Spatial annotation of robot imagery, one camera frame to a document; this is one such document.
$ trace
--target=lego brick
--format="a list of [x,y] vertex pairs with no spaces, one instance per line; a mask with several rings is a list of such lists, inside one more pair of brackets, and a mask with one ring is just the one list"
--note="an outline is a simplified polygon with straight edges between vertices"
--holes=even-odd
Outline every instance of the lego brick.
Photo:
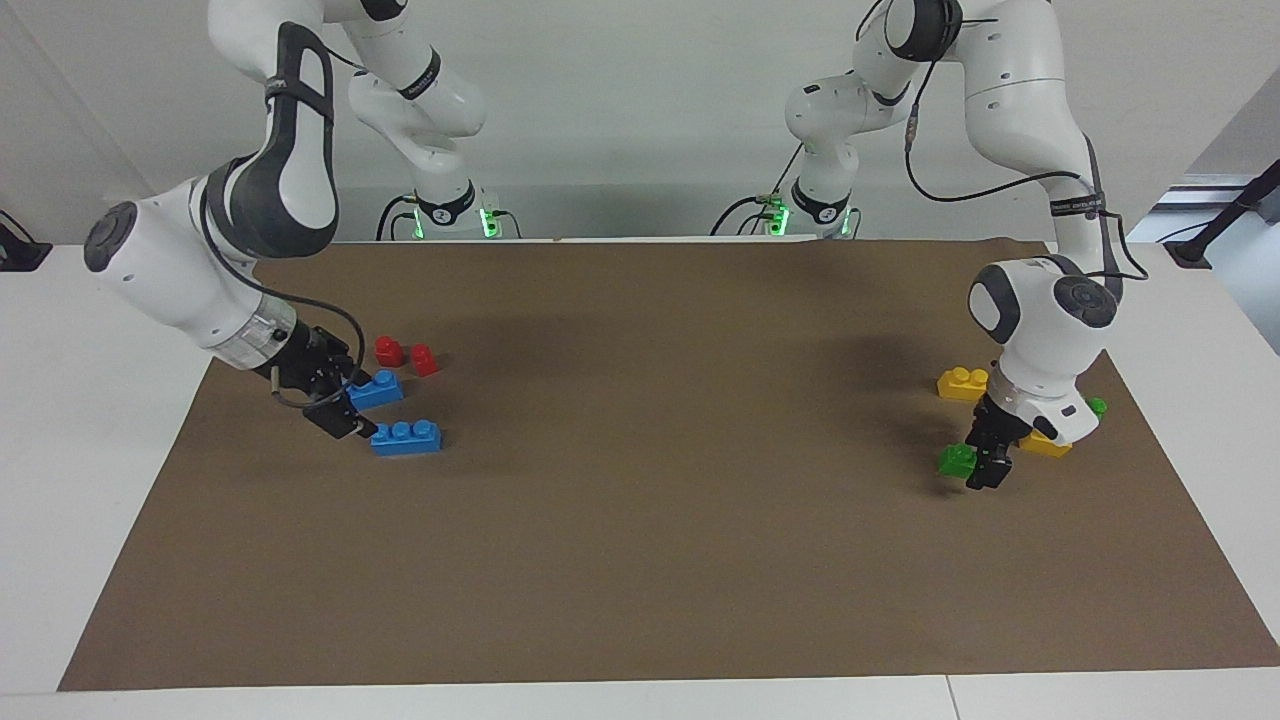
[[435,423],[419,420],[412,425],[408,423],[396,423],[390,427],[379,424],[378,433],[369,442],[379,457],[396,457],[440,452],[444,438]]
[[1106,400],[1094,397],[1089,401],[1089,410],[1093,410],[1093,414],[1098,416],[1098,421],[1101,423],[1107,419],[1107,410],[1110,410],[1110,406]]
[[1053,441],[1044,437],[1039,430],[1032,432],[1028,437],[1018,442],[1018,447],[1025,450],[1027,452],[1034,452],[1036,455],[1044,455],[1047,457],[1064,457],[1068,452],[1071,452],[1071,447],[1059,447],[1053,445]]
[[425,345],[413,346],[413,369],[417,372],[417,377],[425,378],[430,374],[439,373],[440,366],[435,364],[435,356],[431,355],[431,348]]
[[978,451],[968,445],[952,445],[938,460],[938,473],[948,478],[968,480],[978,468]]
[[387,336],[378,338],[374,343],[374,355],[383,368],[404,366],[404,347]]
[[356,410],[364,413],[383,405],[390,405],[404,400],[404,389],[399,384],[399,378],[390,370],[379,370],[374,375],[374,382],[356,386],[347,391],[351,404]]
[[987,370],[968,370],[965,368],[947,370],[938,378],[938,397],[977,402],[987,393],[989,379],[991,373]]

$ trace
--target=white table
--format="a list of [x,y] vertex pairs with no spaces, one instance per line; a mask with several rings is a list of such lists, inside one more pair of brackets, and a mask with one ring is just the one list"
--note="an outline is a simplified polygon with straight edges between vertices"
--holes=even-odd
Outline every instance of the white table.
[[[1112,359],[1280,635],[1280,357],[1212,274],[1135,252],[1153,282],[1128,290]],[[100,290],[78,247],[0,277],[0,338],[4,720],[1280,716],[1277,669],[52,694],[210,360]]]

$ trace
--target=red lego brick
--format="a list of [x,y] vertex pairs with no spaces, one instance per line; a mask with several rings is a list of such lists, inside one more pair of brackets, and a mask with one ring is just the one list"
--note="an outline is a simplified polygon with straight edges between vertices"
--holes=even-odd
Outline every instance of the red lego brick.
[[417,377],[420,378],[440,372],[440,366],[435,364],[435,356],[431,355],[430,347],[425,345],[413,346],[413,369],[417,370]]
[[394,340],[383,336],[374,345],[374,355],[383,368],[401,368],[404,365],[404,348]]

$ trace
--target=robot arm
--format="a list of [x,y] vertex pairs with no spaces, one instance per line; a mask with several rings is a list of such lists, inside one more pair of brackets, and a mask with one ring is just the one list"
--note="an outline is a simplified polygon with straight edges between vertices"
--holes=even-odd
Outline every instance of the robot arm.
[[[325,22],[344,23],[378,72],[396,78],[412,73],[416,79],[397,95],[402,111],[433,90],[433,97],[451,90],[454,100],[463,95],[458,88],[465,83],[442,73],[438,55],[397,24],[404,10],[397,0],[211,0],[214,45],[266,88],[264,145],[209,176],[113,208],[84,245],[86,264],[101,282],[233,368],[271,379],[282,402],[335,438],[376,430],[346,395],[370,378],[346,343],[298,320],[289,302],[305,299],[264,288],[252,270],[261,259],[315,255],[337,229],[334,74],[319,36]],[[467,110],[477,106],[483,118],[483,101]],[[479,129],[475,114],[461,115],[434,117],[444,132],[460,124]],[[406,123],[402,129],[415,128]],[[438,176],[434,170],[422,176]],[[283,400],[282,389],[302,391],[308,402]]]
[[820,234],[835,232],[847,206],[854,135],[908,120],[910,172],[919,118],[905,97],[924,63],[964,67],[969,141],[1048,193],[1059,255],[989,265],[969,297],[974,319],[1004,347],[968,438],[978,451],[969,487],[998,487],[1009,446],[1033,429],[1065,446],[1097,427],[1075,379],[1102,352],[1123,295],[1093,147],[1066,101],[1057,17],[1043,0],[878,0],[864,26],[854,70],[787,104],[805,146],[792,200]]
[[454,140],[484,128],[484,95],[449,69],[434,47],[406,33],[412,9],[344,23],[369,68],[351,81],[351,106],[410,164],[419,217],[439,232],[474,231],[483,224],[483,191]]

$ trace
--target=black stand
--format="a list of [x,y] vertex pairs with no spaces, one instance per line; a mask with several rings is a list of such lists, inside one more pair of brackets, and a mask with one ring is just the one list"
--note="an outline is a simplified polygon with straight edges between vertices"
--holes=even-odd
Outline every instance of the black stand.
[[1179,268],[1212,270],[1213,265],[1210,265],[1208,260],[1204,259],[1204,252],[1208,250],[1210,243],[1226,232],[1226,228],[1235,224],[1235,220],[1239,220],[1240,217],[1262,202],[1266,196],[1275,192],[1276,187],[1280,187],[1280,160],[1272,163],[1267,168],[1267,172],[1244,186],[1244,192],[1240,193],[1240,197],[1235,202],[1231,202],[1230,208],[1222,210],[1217,218],[1213,218],[1213,222],[1201,231],[1198,236],[1187,242],[1166,242],[1165,250],[1169,251],[1169,255],[1172,256],[1174,263],[1178,263]]
[[0,261],[0,273],[35,272],[54,249],[47,242],[18,240],[18,236],[4,224],[0,224],[0,247],[4,247],[5,255],[4,261]]

